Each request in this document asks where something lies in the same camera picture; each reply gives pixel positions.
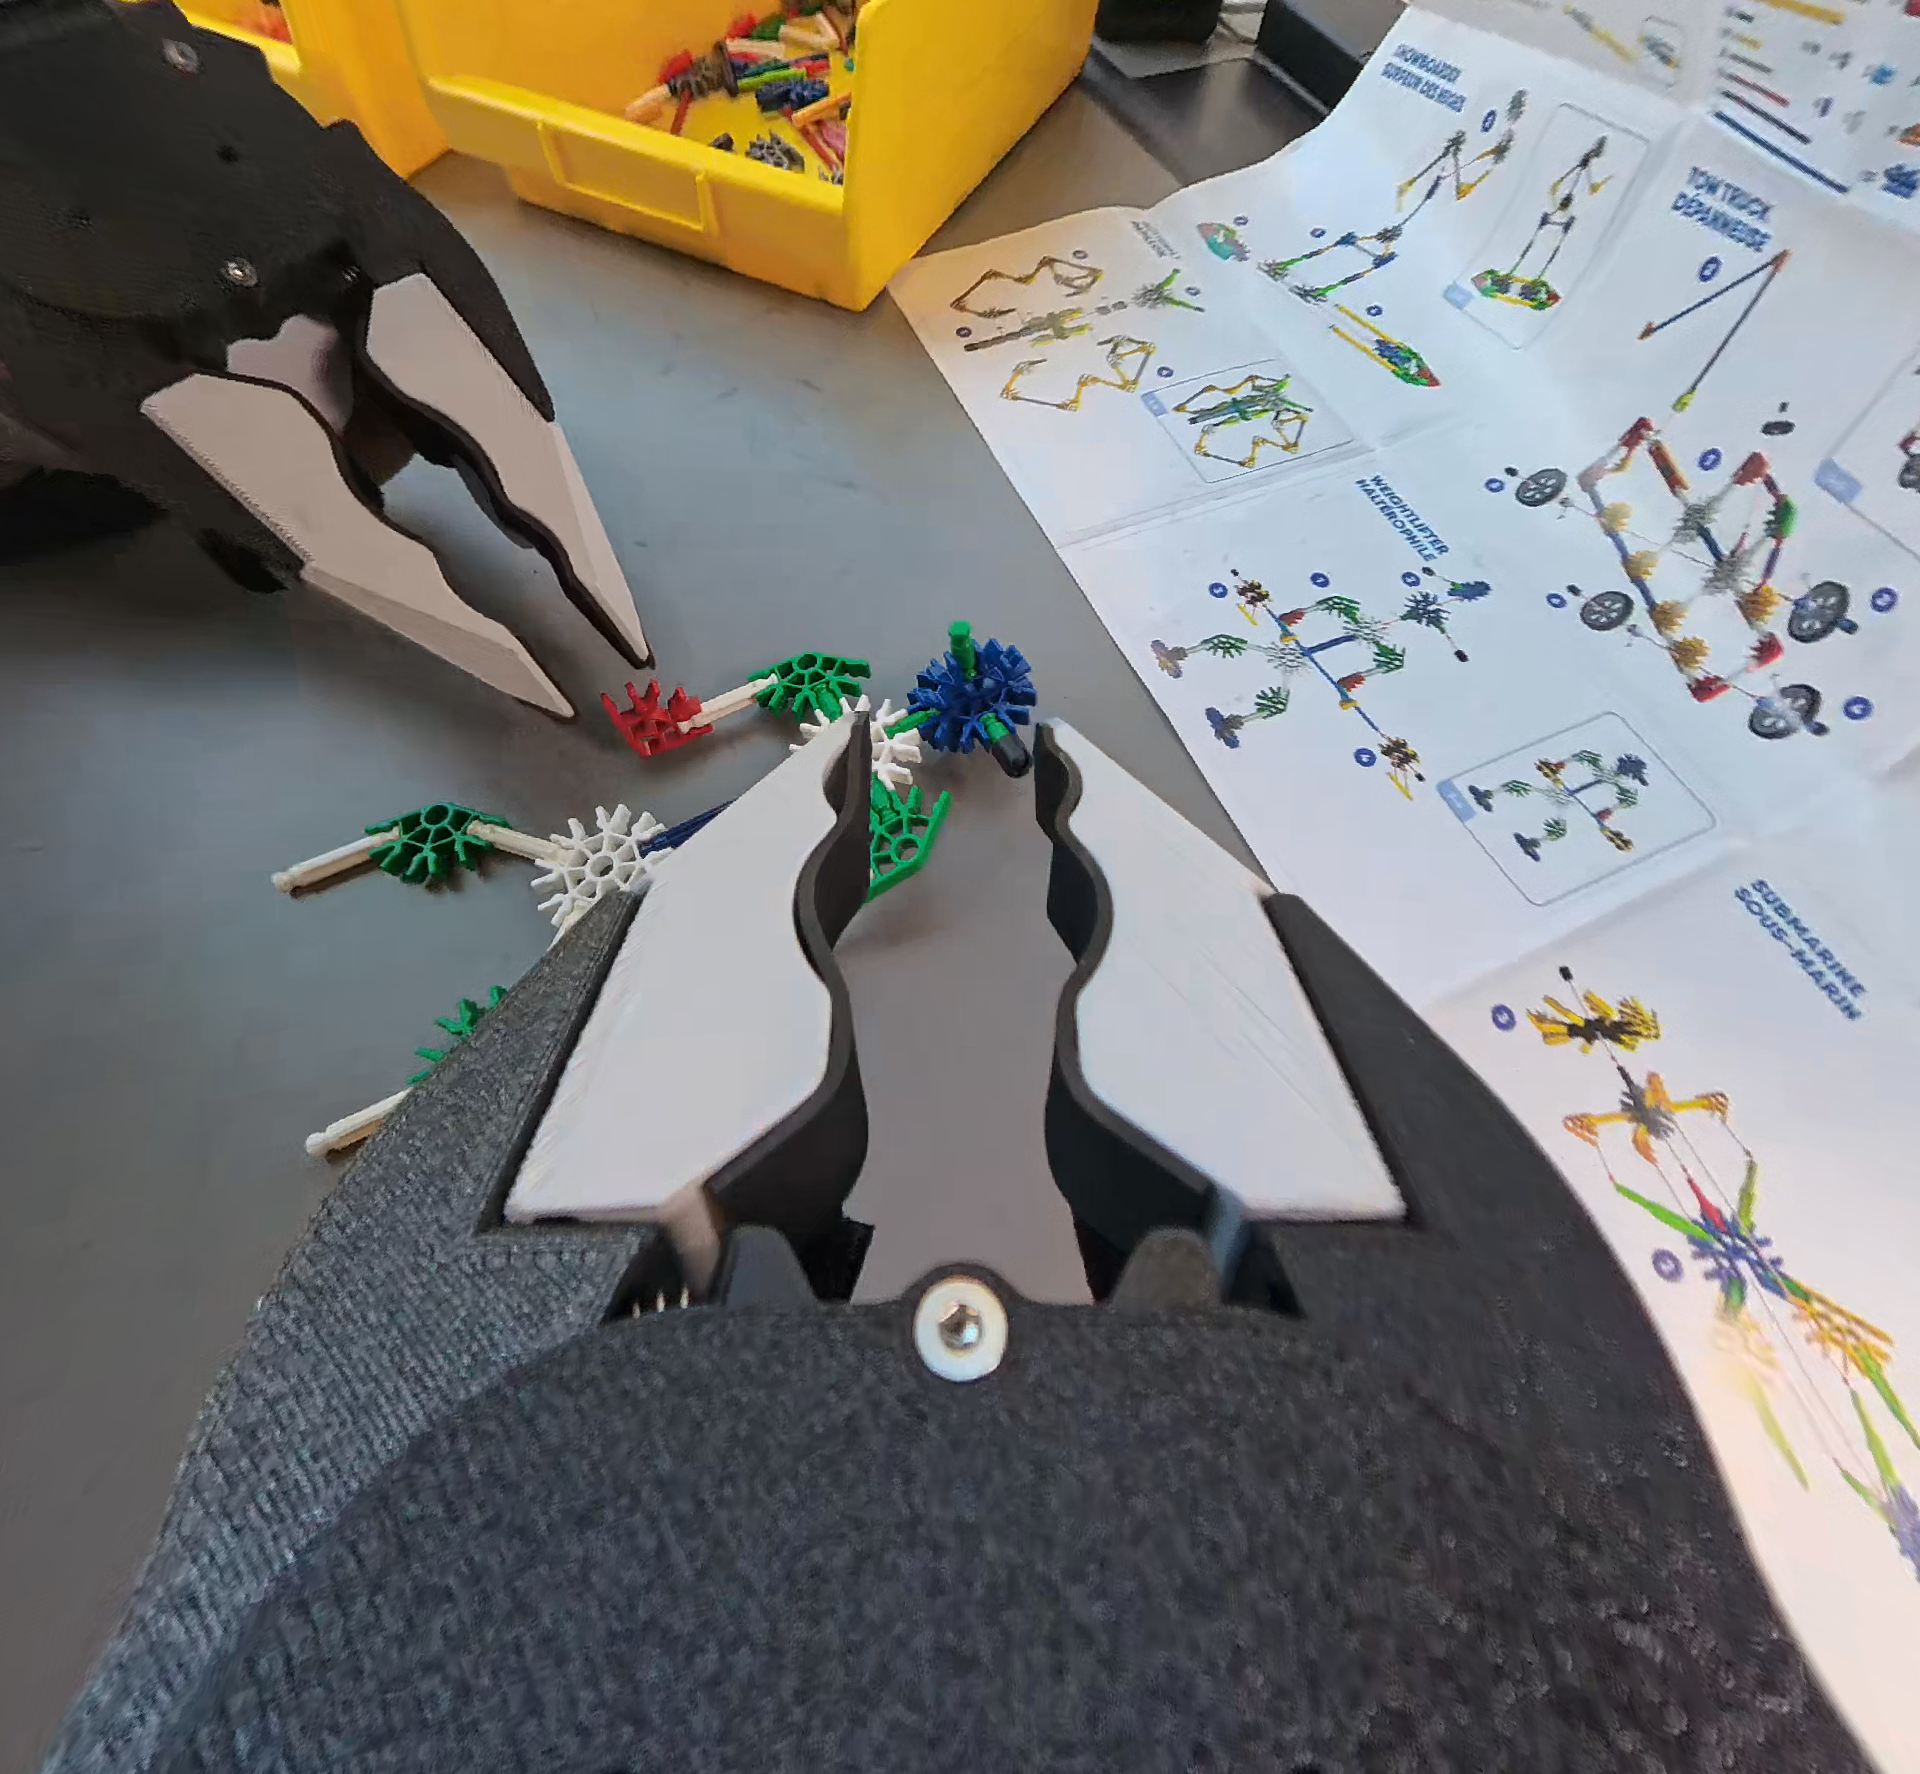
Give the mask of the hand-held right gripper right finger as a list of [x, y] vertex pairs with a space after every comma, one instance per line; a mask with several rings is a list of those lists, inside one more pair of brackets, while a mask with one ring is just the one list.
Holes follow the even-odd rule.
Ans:
[[1098, 1265], [1267, 1227], [1388, 1227], [1393, 1180], [1276, 924], [1278, 892], [1068, 723], [1033, 747], [1045, 918], [1068, 951], [1044, 1107]]

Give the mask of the black flat mat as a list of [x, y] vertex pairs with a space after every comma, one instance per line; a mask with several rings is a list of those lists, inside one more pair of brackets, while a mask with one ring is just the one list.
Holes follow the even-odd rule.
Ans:
[[1078, 79], [1178, 184], [1252, 168], [1328, 117], [1252, 42], [1223, 30], [1203, 44], [1093, 38]]

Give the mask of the black mesh pad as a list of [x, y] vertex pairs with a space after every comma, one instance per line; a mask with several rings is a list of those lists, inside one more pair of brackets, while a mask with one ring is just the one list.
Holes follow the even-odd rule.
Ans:
[[1, 564], [26, 567], [166, 526], [190, 546], [200, 530], [147, 449], [67, 446], [22, 427], [1, 437]]

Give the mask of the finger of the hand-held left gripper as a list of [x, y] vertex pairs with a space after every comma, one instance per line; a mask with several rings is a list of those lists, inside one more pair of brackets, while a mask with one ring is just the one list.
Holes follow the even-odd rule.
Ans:
[[573, 710], [533, 654], [456, 595], [436, 555], [355, 495], [323, 418], [268, 380], [196, 372], [147, 418], [299, 563], [299, 582], [525, 706]]
[[541, 557], [557, 587], [631, 668], [654, 654], [627, 578], [563, 430], [424, 274], [372, 290], [359, 353], [368, 376], [451, 469], [493, 525]]

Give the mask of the black power adapter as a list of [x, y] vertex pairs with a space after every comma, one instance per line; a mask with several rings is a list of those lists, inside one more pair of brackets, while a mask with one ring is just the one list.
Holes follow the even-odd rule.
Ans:
[[1299, 103], [1324, 117], [1406, 11], [1403, 0], [1264, 0], [1254, 53]]

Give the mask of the construction toy figure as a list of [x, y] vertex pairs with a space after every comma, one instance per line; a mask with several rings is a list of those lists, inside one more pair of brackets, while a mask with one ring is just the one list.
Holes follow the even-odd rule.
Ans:
[[[948, 823], [950, 795], [925, 797], [916, 779], [925, 754], [987, 756], [1003, 776], [1025, 779], [1033, 752], [1025, 731], [1039, 702], [1033, 668], [1020, 649], [978, 636], [957, 620], [943, 650], [920, 671], [901, 704], [867, 695], [864, 660], [802, 650], [750, 672], [739, 685], [701, 700], [713, 729], [731, 716], [761, 712], [794, 723], [806, 747], [864, 716], [869, 731], [867, 898], [914, 878], [933, 854]], [[662, 824], [627, 804], [597, 809], [588, 820], [538, 834], [457, 801], [434, 801], [368, 827], [357, 838], [272, 877], [297, 898], [359, 872], [436, 891], [474, 872], [488, 856], [533, 864], [531, 892], [557, 946], [599, 904], [646, 895], [666, 863], [682, 853], [723, 806], [680, 824]]]

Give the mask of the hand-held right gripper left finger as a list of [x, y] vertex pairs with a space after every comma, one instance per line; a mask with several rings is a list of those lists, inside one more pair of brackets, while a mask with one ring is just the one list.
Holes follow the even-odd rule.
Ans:
[[835, 960], [867, 898], [872, 724], [816, 732], [636, 901], [506, 1189], [513, 1227], [643, 1225], [682, 1268], [738, 1229], [799, 1255], [867, 1155]]

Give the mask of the red toy connector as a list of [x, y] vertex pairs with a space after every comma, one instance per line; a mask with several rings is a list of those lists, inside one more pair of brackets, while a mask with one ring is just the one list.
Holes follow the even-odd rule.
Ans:
[[646, 690], [627, 683], [626, 706], [614, 695], [602, 693], [599, 706], [626, 747], [639, 759], [677, 752], [713, 732], [704, 718], [705, 706], [700, 698], [682, 687], [662, 695], [660, 681], [649, 683]]

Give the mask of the folded instruction sheet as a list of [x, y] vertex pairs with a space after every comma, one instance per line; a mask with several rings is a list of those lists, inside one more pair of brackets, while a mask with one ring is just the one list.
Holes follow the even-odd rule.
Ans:
[[1408, 0], [890, 294], [1264, 872], [1521, 1116], [1916, 1770], [1916, 0]]

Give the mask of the pile of colourful toy pieces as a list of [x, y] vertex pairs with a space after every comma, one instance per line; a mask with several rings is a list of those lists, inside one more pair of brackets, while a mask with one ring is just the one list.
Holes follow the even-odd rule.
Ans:
[[859, 0], [778, 0], [738, 15], [704, 50], [663, 59], [622, 121], [840, 188], [859, 12]]

